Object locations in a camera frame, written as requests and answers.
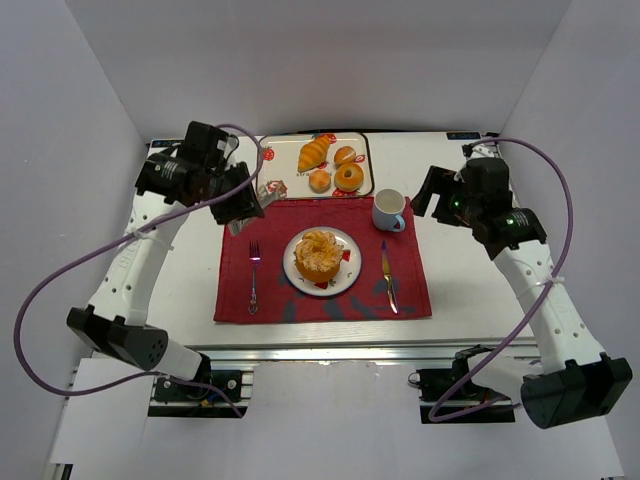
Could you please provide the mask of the orange bundt cake bread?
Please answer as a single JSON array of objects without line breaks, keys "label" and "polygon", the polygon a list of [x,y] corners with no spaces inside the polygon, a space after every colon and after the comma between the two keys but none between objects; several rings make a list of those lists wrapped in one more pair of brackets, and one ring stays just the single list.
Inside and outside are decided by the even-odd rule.
[{"label": "orange bundt cake bread", "polygon": [[310,230],[295,247],[295,266],[312,283],[329,282],[340,270],[343,251],[333,233]]}]

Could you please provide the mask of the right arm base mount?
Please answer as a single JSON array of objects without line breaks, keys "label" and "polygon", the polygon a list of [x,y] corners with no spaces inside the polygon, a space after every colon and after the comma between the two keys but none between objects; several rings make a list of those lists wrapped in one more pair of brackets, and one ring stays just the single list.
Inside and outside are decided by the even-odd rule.
[{"label": "right arm base mount", "polygon": [[[429,419],[435,403],[446,391],[468,371],[468,359],[479,354],[489,353],[491,348],[476,345],[455,354],[448,368],[424,368],[410,373],[407,382],[419,392],[420,420],[422,424],[432,424]],[[486,387],[467,381],[438,409],[438,416],[466,412],[478,405],[487,407],[454,419],[444,420],[443,424],[507,424],[514,423],[515,407],[510,399],[501,396]]]}]

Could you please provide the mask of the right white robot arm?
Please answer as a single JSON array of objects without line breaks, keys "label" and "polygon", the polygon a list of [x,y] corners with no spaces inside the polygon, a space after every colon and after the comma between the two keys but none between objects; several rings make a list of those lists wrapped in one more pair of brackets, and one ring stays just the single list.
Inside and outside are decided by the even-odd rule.
[{"label": "right white robot arm", "polygon": [[463,146],[466,162],[458,171],[431,166],[411,209],[422,217],[436,197],[434,219],[470,229],[524,317],[498,346],[457,353],[428,419],[457,420],[504,398],[541,429],[604,416],[633,373],[626,359],[611,358],[591,334],[560,277],[573,236],[571,194],[564,194],[567,230],[561,254],[553,259],[537,215],[514,204],[506,162],[480,154],[482,144]]}]

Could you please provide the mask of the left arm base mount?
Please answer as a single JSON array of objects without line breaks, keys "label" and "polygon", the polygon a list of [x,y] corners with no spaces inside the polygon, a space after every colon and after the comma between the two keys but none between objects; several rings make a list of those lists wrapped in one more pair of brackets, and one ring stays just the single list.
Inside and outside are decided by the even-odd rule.
[{"label": "left arm base mount", "polygon": [[197,376],[186,385],[160,377],[154,381],[147,414],[151,418],[241,418],[252,395],[254,368],[246,363],[207,356]]}]

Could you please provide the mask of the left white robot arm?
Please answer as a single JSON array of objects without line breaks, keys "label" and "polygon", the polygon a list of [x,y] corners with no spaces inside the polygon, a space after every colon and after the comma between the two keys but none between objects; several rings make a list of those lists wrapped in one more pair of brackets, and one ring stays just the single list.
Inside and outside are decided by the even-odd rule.
[{"label": "left white robot arm", "polygon": [[95,350],[143,371],[203,383],[210,362],[147,323],[157,278],[173,240],[198,207],[239,234],[282,193],[255,188],[256,174],[233,162],[235,127],[193,121],[183,140],[151,154],[135,182],[125,230],[102,284],[84,308],[74,308],[68,327]]}]

